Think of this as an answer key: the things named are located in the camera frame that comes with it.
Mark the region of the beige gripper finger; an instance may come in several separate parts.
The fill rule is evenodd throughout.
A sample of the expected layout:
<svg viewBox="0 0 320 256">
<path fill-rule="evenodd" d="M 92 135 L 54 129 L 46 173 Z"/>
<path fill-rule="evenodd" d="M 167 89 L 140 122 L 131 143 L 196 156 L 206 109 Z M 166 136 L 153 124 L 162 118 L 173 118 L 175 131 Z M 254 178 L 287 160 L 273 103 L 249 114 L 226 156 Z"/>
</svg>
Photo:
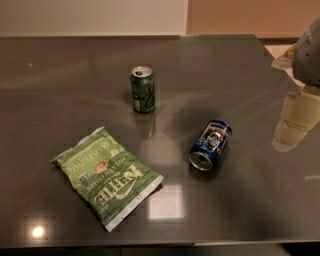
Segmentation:
<svg viewBox="0 0 320 256">
<path fill-rule="evenodd" d="M 295 45 L 290 46 L 280 56 L 273 60 L 271 66 L 279 70 L 291 68 L 294 60 L 295 48 Z"/>
<path fill-rule="evenodd" d="M 320 87 L 305 85 L 284 99 L 272 146 L 279 152 L 294 149 L 320 122 Z"/>
</svg>

